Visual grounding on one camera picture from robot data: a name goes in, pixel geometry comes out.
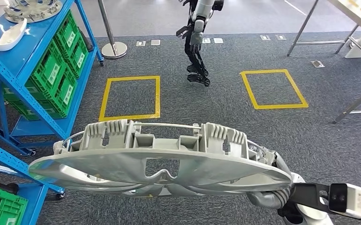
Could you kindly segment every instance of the silver table frame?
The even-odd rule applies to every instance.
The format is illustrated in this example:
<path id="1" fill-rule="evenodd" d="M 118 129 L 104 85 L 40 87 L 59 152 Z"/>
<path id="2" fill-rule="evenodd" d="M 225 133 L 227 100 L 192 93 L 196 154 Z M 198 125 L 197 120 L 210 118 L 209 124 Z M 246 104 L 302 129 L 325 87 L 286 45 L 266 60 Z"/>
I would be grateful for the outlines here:
<path id="1" fill-rule="evenodd" d="M 296 45 L 330 45 L 330 44 L 341 44 L 339 46 L 339 48 L 336 50 L 335 54 L 339 53 L 340 50 L 343 48 L 343 46 L 348 42 L 348 40 L 350 40 L 352 43 L 355 44 L 356 47 L 358 47 L 359 49 L 361 49 L 361 45 L 352 37 L 352 35 L 354 34 L 354 32 L 357 30 L 357 28 L 359 27 L 359 25 L 357 24 L 352 31 L 348 34 L 348 36 L 344 39 L 344 40 L 337 40 L 337 41 L 315 41 L 315 42 L 299 42 L 299 38 L 302 35 L 304 28 L 306 27 L 307 23 L 309 22 L 311 15 L 313 14 L 317 3 L 319 0 L 315 0 L 313 7 L 311 8 L 311 10 L 309 11 L 309 14 L 307 15 L 306 19 L 304 20 L 302 27 L 299 30 L 299 33 L 296 35 L 295 40 L 293 41 L 291 47 L 289 48 L 288 54 L 287 56 L 290 56 L 290 54 L 292 53 L 293 49 L 295 48 Z M 355 110 L 355 108 L 357 108 L 359 105 L 361 104 L 361 97 L 357 100 L 355 100 L 348 108 L 346 108 L 345 110 L 342 111 L 342 113 L 337 116 L 334 120 L 333 120 L 333 124 L 340 122 L 343 118 L 345 118 L 345 116 L 347 116 L 348 114 L 357 114 L 357 113 L 361 113 L 361 110 Z"/>

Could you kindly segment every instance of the yellow tape square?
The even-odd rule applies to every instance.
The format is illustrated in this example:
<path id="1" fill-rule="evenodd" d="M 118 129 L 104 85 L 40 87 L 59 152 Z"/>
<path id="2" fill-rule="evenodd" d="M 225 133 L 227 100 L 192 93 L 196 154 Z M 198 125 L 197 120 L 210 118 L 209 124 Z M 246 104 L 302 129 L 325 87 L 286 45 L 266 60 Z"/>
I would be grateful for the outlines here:
<path id="1" fill-rule="evenodd" d="M 268 73 L 285 73 L 289 82 L 291 83 L 294 91 L 296 92 L 298 98 L 301 101 L 301 104 L 282 104 L 282 105 L 258 105 L 255 96 L 252 93 L 252 88 L 250 88 L 248 79 L 246 78 L 247 74 L 268 74 Z M 292 79 L 289 71 L 287 69 L 269 69 L 269 70 L 251 70 L 251 71 L 243 71 L 240 73 L 243 78 L 243 82 L 245 84 L 245 88 L 248 92 L 249 98 L 252 102 L 252 105 L 255 109 L 295 109 L 295 108 L 308 108 L 309 104 L 307 104 L 304 99 L 302 93 L 299 88 L 297 88 L 296 83 Z"/>
<path id="2" fill-rule="evenodd" d="M 111 87 L 111 82 L 115 81 L 136 81 L 136 80 L 155 80 L 155 113 L 154 114 L 144 114 L 144 115 L 126 115 L 126 116 L 112 116 L 105 117 L 107 100 L 109 98 L 109 92 Z M 107 79 L 106 88 L 103 94 L 102 106 L 100 108 L 99 121 L 108 121 L 108 120 L 140 120 L 140 119 L 151 119 L 151 118 L 160 118 L 161 113 L 161 101 L 160 101 L 160 76 L 129 76 L 129 77 L 116 77 Z"/>

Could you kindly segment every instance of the gray carpet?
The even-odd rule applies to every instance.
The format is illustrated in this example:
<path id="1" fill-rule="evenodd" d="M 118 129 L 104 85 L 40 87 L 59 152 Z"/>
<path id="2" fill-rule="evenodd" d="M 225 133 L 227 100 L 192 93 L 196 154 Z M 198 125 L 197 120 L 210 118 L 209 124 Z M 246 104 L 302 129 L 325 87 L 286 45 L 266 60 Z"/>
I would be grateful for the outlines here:
<path id="1" fill-rule="evenodd" d="M 346 33 L 310 33 L 303 40 L 343 39 Z M 183 41 L 173 37 L 119 37 L 128 54 L 118 60 L 96 63 L 86 87 L 73 132 L 96 122 L 101 99 L 110 77 L 159 75 L 161 78 L 161 117 L 143 120 L 192 124 L 214 122 L 244 131 L 248 138 L 278 151 L 291 170 L 305 180 L 330 184 L 349 182 L 361 186 L 361 115 L 350 115 L 337 125 L 330 122 L 361 94 L 361 59 L 344 59 L 344 48 L 336 46 L 297 46 L 291 57 L 286 52 L 295 37 L 286 41 L 262 41 L 256 35 L 220 35 L 224 44 L 203 46 L 202 57 L 210 72 L 211 87 L 186 80 L 188 59 Z M 136 47 L 136 40 L 161 39 L 161 46 Z M 99 45 L 108 42 L 98 39 Z M 325 68 L 316 69 L 310 61 L 321 60 Z M 245 70 L 286 68 L 309 104 L 305 109 L 255 110 L 239 73 Z M 257 102 L 299 103 L 283 74 L 248 75 Z M 154 111 L 154 82 L 114 82 L 106 116 L 151 113 Z M 10 111 L 10 124 L 17 116 Z M 187 134 L 170 128 L 145 129 L 157 137 Z M 50 155 L 39 150 L 36 157 Z M 31 162 L 33 157 L 22 158 Z M 176 171 L 176 161 L 154 161 L 151 170 Z M 11 177 L 1 176 L 1 182 Z M 245 196 L 200 198 L 123 198 L 68 191 L 63 201 L 47 202 L 39 225 L 277 225 L 281 218 L 274 210 L 254 207 Z M 361 222 L 332 217 L 334 224 Z"/>

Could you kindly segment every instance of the green crate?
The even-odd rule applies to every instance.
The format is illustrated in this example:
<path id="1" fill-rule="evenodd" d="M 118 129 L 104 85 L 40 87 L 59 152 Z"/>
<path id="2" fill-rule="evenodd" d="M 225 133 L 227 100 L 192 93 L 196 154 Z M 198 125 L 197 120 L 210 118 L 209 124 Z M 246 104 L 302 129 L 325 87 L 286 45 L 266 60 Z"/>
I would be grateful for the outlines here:
<path id="1" fill-rule="evenodd" d="M 62 24 L 59 26 L 58 31 L 53 36 L 53 39 L 64 56 L 70 57 L 71 52 L 75 47 L 76 40 L 80 35 L 80 30 L 69 10 Z"/>
<path id="2" fill-rule="evenodd" d="M 28 200 L 0 190 L 0 225 L 20 225 Z"/>
<path id="3" fill-rule="evenodd" d="M 49 100 L 38 100 L 38 102 L 53 119 L 62 119 L 67 116 L 67 113 L 64 111 L 58 111 Z M 10 101 L 9 104 L 27 120 L 39 120 L 39 117 L 33 112 L 33 110 L 28 109 L 22 101 Z"/>
<path id="4" fill-rule="evenodd" d="M 84 68 L 85 62 L 87 60 L 87 55 L 88 49 L 81 35 L 78 37 L 75 48 L 71 52 L 70 57 L 63 55 L 63 58 L 69 65 L 76 79 L 80 78 L 81 71 Z"/>
<path id="5" fill-rule="evenodd" d="M 66 63 L 54 41 L 38 62 L 36 68 L 25 83 L 25 87 L 36 100 L 51 99 L 55 95 L 62 78 Z M 7 101 L 19 101 L 19 98 L 8 87 L 3 87 Z"/>
<path id="6" fill-rule="evenodd" d="M 54 105 L 64 109 L 66 113 L 68 113 L 68 110 L 70 109 L 70 105 L 77 88 L 77 80 L 72 75 L 73 74 L 70 68 L 66 67 L 63 78 L 60 81 L 58 90 L 55 94 L 56 101 L 53 103 Z"/>
<path id="7" fill-rule="evenodd" d="M 51 98 L 56 93 L 65 65 L 59 48 L 54 41 L 51 41 L 30 76 L 33 83 L 44 94 L 45 99 Z"/>

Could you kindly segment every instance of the shelf rack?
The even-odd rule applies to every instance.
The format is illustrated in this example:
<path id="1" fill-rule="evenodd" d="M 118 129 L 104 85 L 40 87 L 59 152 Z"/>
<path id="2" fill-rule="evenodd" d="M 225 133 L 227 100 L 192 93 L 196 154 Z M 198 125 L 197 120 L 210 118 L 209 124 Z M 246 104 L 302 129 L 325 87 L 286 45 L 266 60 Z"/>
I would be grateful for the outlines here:
<path id="1" fill-rule="evenodd" d="M 96 56 L 100 64 L 103 65 L 102 55 L 98 50 L 96 40 L 92 34 L 92 29 L 80 0 L 61 1 L 63 7 L 58 14 L 41 22 L 29 23 L 27 25 L 27 32 L 19 43 L 10 51 L 0 52 L 0 140 L 19 151 L 22 155 L 32 154 L 33 151 L 30 148 L 49 146 L 53 143 L 21 143 L 18 140 L 20 136 L 56 135 L 60 139 L 69 137 Z M 80 12 L 92 42 L 93 50 L 87 55 L 87 60 L 78 79 L 78 86 L 68 116 L 64 119 L 53 119 L 30 95 L 24 85 L 73 3 L 76 3 L 78 11 Z M 8 30 L 10 26 L 13 25 L 14 23 L 9 22 L 4 16 L 1 16 L 0 37 L 4 30 Z M 1 91 L 2 84 L 9 87 L 29 109 L 35 112 L 40 120 L 28 121 L 21 116 L 14 129 L 10 132 L 7 125 L 7 115 Z"/>
<path id="2" fill-rule="evenodd" d="M 58 194 L 64 193 L 64 188 L 33 179 L 25 162 L 0 148 L 0 173 L 27 178 L 33 183 L 19 184 L 17 195 L 29 200 L 21 225 L 34 225 L 37 222 L 46 193 L 52 190 Z"/>

